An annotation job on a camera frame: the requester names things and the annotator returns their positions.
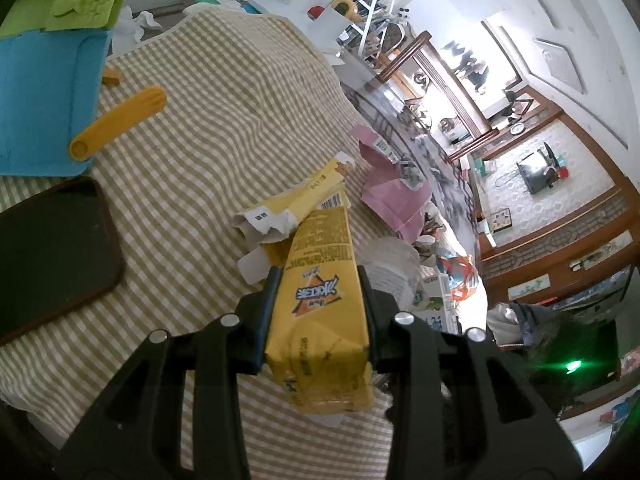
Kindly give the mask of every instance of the silver bolt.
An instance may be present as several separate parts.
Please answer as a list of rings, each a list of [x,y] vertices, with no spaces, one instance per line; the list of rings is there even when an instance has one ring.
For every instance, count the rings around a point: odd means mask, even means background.
[[[467,330],[465,335],[474,343],[481,343],[486,339],[486,332],[477,326]]]
[[[394,319],[396,320],[396,323],[398,323],[398,325],[411,325],[411,323],[414,322],[415,317],[409,312],[398,312],[394,316]]]
[[[163,343],[169,337],[166,330],[154,330],[151,334],[149,334],[149,341],[151,341],[154,345],[158,343]]]
[[[220,324],[222,326],[236,326],[238,323],[240,323],[240,318],[236,316],[236,314],[225,314],[220,318]]]

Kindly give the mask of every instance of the black phone screen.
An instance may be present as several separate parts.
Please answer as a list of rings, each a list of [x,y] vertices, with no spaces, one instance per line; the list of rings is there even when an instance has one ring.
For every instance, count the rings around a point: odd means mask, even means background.
[[[0,214],[0,344],[111,290],[124,261],[95,180],[77,178]]]

